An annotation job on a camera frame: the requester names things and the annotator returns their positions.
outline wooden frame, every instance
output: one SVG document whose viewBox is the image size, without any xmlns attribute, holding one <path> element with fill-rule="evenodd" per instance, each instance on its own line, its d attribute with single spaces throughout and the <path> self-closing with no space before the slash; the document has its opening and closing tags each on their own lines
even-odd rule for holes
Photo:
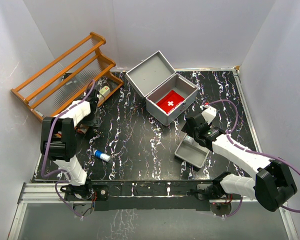
<svg viewBox="0 0 300 240">
<path fill-rule="evenodd" d="M 62 59 L 66 58 L 69 54 L 71 54 L 73 51 L 76 49 L 80 48 L 83 44 L 85 44 L 87 41 L 90 39 L 94 39 L 97 41 L 96 44 L 92 48 L 90 48 L 88 51 L 86 51 L 84 54 L 82 54 L 79 58 L 77 58 L 75 61 L 73 61 L 71 64 L 68 66 L 64 67 L 61 71 L 59 71 L 57 74 L 55 74 L 52 78 L 47 79 L 47 81 L 39 86 L 37 89 L 35 89 L 32 93 L 30 93 L 28 96 L 22 96 L 20 91 L 24 89 L 27 85 L 35 81 L 39 76 L 44 74 L 47 70 L 55 66 L 57 63 L 59 63 Z M 66 85 L 73 77 L 75 77 L 78 73 L 80 73 L 84 68 L 86 68 L 89 64 L 91 64 L 94 61 L 98 61 L 100 67 L 101 67 L 101 72 L 93 78 L 95 82 L 97 82 L 101 77 L 107 77 L 114 81 L 115 83 L 118 84 L 118 86 L 108 95 L 105 97 L 105 99 L 98 104 L 98 107 L 100 107 L 114 92 L 116 92 L 123 84 L 124 82 L 114 76 L 111 72 L 110 69 L 112 69 L 114 66 L 116 66 L 116 63 L 111 60 L 110 58 L 106 57 L 99 49 L 100 46 L 106 43 L 106 39 L 98 35 L 94 32 L 90 32 L 90 35 L 85 37 L 83 40 L 81 40 L 79 43 L 74 45 L 72 48 L 70 48 L 68 51 L 66 51 L 64 54 L 56 58 L 54 61 L 49 63 L 46 67 L 41 69 L 39 72 L 34 74 L 32 77 L 27 79 L 25 82 L 17 86 L 16 88 L 11 89 L 11 92 L 19 99 L 21 100 L 25 106 L 42 122 L 44 117 L 40 112 L 36 110 L 36 108 L 42 104 L 48 97 L 50 97 L 53 93 L 55 93 L 57 90 L 59 90 L 62 86 Z M 92 58 L 87 60 L 87 57 L 90 56 L 91 54 L 95 54 Z M 49 92 L 47 92 L 44 96 L 42 96 L 40 99 L 36 100 L 30 105 L 30 101 L 33 100 L 34 98 L 38 97 L 40 93 L 42 93 L 45 89 L 47 89 L 51 84 L 53 84 L 56 80 L 60 79 L 65 73 L 67 73 L 70 69 L 75 67 L 77 64 L 82 62 L 83 60 L 87 60 L 83 65 L 81 65 L 76 71 L 71 73 L 66 79 L 64 79 L 62 82 L 60 82 L 58 85 L 53 87 Z M 80 90 L 78 90 L 74 95 L 70 97 L 67 101 L 65 101 L 62 106 L 60 106 L 56 111 L 54 111 L 51 114 L 51 117 L 61 113 L 65 108 L 67 108 L 74 99 L 79 97 L 83 92 L 85 91 L 87 85 L 82 86 Z"/>
</svg>

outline mesh panel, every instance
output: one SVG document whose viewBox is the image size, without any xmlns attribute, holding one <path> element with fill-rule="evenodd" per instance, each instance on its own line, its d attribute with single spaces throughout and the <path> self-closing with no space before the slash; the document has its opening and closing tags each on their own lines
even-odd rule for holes
<svg viewBox="0 0 300 240">
<path fill-rule="evenodd" d="M 89 49 L 91 49 L 98 42 L 99 41 L 97 41 L 95 39 L 92 39 L 92 38 L 89 39 L 84 44 L 82 44 L 80 47 L 78 47 L 76 50 L 74 50 L 72 53 L 70 53 L 68 56 L 66 56 L 64 59 L 60 60 L 58 63 L 56 63 L 50 69 L 48 69 L 46 72 L 44 72 L 39 77 L 37 77 L 34 81 L 29 83 L 23 89 L 21 89 L 19 91 L 19 93 L 25 98 L 28 97 L 35 90 L 37 90 L 39 87 L 41 87 L 43 84 L 45 84 L 48 80 L 50 80 L 56 74 L 61 72 L 65 67 L 67 67 L 68 65 L 73 63 L 76 59 L 78 59 L 85 52 L 87 52 Z M 74 66 L 68 72 L 73 73 L 75 70 L 77 70 L 83 64 L 85 64 L 89 59 L 90 59 L 90 57 L 86 57 L 85 59 L 80 61 L 76 66 Z M 42 93 L 40 93 L 35 99 L 37 99 L 37 100 L 40 99 L 42 96 L 44 96 L 46 93 L 48 93 L 53 87 L 55 87 L 60 82 L 61 82 L 61 78 L 57 79 L 52 85 L 50 85 L 45 90 L 43 90 Z M 30 101 L 29 104 L 31 105 L 33 102 L 35 102 L 35 99 Z"/>
<path fill-rule="evenodd" d="M 60 87 L 56 92 L 49 96 L 35 109 L 44 116 L 50 116 L 64 103 L 70 100 L 75 93 L 84 88 L 92 79 L 100 74 L 103 69 L 108 67 L 107 63 L 102 62 L 101 67 L 99 60 L 96 59 L 76 74 L 69 82 Z"/>
</svg>

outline table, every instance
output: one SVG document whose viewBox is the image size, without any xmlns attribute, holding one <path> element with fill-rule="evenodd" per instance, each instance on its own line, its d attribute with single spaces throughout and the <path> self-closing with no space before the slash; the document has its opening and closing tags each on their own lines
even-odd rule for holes
<svg viewBox="0 0 300 240">
<path fill-rule="evenodd" d="M 252 150 L 256 149 L 232 70 L 178 73 L 197 85 L 199 90 L 195 102 L 169 126 L 162 125 L 147 112 L 145 100 L 125 79 L 124 72 L 115 73 L 124 85 L 99 109 L 100 127 L 90 128 L 85 135 L 76 134 L 77 158 L 92 181 L 212 180 L 225 171 L 248 176 L 232 162 L 212 152 L 201 169 L 175 157 L 174 152 L 185 135 L 181 132 L 185 116 L 201 111 L 207 102 L 220 99 L 233 101 L 238 109 L 238 125 L 232 138 Z M 217 108 L 217 117 L 212 124 L 224 130 L 231 128 L 235 121 L 232 107 L 228 103 L 218 103 L 214 107 Z M 113 164 L 95 158 L 93 148 L 114 156 Z M 42 179 L 42 160 L 32 182 L 64 178 L 61 173 Z M 47 163 L 47 173 L 55 169 L 57 165 L 52 161 Z"/>
</svg>

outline open box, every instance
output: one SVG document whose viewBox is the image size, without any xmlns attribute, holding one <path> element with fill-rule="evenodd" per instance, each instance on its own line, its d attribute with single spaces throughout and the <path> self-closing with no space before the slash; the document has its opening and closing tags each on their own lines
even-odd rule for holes
<svg viewBox="0 0 300 240">
<path fill-rule="evenodd" d="M 138 94 L 145 98 L 146 110 L 165 126 L 186 110 L 197 96 L 198 87 L 176 73 L 160 51 L 128 71 L 125 77 Z M 181 100 L 177 104 L 166 101 L 172 107 L 165 112 L 157 104 L 165 100 L 172 91 Z"/>
</svg>

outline gray floor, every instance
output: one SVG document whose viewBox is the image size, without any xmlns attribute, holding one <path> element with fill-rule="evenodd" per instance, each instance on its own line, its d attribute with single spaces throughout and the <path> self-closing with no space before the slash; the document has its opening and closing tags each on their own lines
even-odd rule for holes
<svg viewBox="0 0 300 240">
<path fill-rule="evenodd" d="M 28 204 L 19 240 L 286 240 L 279 211 L 244 202 L 225 220 L 195 210 L 112 210 L 83 221 L 63 204 Z"/>
</svg>

